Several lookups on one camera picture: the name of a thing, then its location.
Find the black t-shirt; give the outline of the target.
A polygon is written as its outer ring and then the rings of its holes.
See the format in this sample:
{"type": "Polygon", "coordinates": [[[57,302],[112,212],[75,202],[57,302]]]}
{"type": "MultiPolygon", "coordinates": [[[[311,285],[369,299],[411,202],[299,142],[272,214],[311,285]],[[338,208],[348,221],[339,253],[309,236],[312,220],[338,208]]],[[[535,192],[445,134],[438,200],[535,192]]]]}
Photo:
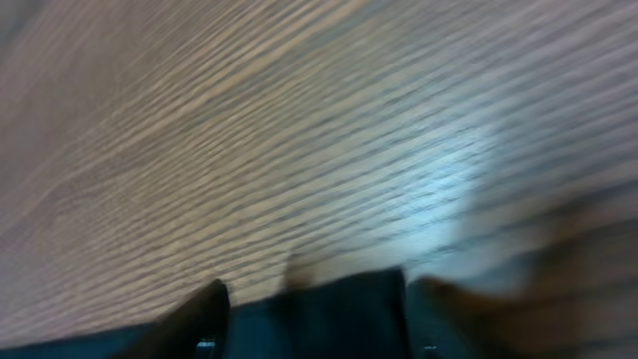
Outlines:
{"type": "MultiPolygon", "coordinates": [[[[406,333],[406,287],[398,269],[234,307],[223,358],[413,358],[406,333]]],[[[4,358],[114,358],[155,323],[4,349],[4,358]]]]}

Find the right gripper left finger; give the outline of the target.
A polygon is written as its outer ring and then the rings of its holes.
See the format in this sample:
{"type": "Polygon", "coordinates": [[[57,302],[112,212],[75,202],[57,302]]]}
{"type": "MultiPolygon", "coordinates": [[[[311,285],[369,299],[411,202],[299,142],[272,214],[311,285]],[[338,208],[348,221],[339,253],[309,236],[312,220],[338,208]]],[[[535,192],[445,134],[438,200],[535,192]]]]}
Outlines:
{"type": "Polygon", "coordinates": [[[222,359],[229,317],[228,288],[214,279],[114,358],[222,359]]]}

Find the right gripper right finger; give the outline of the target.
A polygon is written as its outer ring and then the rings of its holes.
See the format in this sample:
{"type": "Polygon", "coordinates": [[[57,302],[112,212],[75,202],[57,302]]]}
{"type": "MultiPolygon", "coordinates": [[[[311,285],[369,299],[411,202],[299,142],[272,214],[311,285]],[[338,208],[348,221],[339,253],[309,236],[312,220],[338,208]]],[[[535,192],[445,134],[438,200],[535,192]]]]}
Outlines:
{"type": "Polygon", "coordinates": [[[433,277],[406,287],[406,333],[417,359],[579,356],[576,310],[525,290],[503,298],[433,277]]]}

